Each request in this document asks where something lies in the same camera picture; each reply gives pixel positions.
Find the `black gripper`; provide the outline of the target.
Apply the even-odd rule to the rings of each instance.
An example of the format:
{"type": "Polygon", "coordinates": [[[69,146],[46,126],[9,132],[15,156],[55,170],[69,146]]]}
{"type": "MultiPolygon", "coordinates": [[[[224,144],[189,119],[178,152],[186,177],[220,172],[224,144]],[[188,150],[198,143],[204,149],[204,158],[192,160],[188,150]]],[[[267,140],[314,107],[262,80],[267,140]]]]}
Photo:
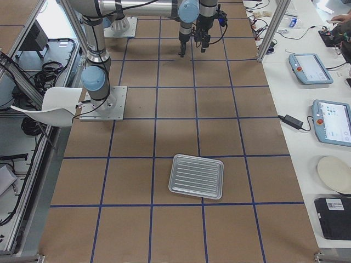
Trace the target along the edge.
{"type": "MultiPolygon", "coordinates": [[[[206,51],[205,44],[208,44],[210,42],[211,36],[209,35],[209,30],[213,26],[213,21],[212,20],[197,20],[196,21],[196,29],[194,32],[194,40],[195,42],[201,42],[201,53],[204,53],[206,51]]],[[[186,53],[186,43],[181,42],[180,43],[180,52],[179,56],[183,58],[186,53]]]]}

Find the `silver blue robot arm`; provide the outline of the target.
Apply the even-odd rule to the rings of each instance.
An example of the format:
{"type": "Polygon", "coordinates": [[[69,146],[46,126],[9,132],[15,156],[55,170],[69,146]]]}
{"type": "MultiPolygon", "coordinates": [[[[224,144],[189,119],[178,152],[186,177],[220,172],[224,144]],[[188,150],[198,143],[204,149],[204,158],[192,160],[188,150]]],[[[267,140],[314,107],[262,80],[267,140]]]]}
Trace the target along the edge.
{"type": "Polygon", "coordinates": [[[88,66],[81,81],[88,92],[82,114],[111,118],[123,109],[125,99],[110,85],[110,55],[106,38],[132,37],[137,16],[159,16],[180,23],[179,56],[184,57],[191,38],[201,52],[211,45],[210,29],[215,20],[227,24],[227,15],[217,1],[62,1],[73,29],[83,45],[88,66]]]}
{"type": "Polygon", "coordinates": [[[169,48],[170,59],[178,56],[179,24],[170,19],[129,17],[105,29],[105,44],[112,60],[157,60],[169,48]]]}

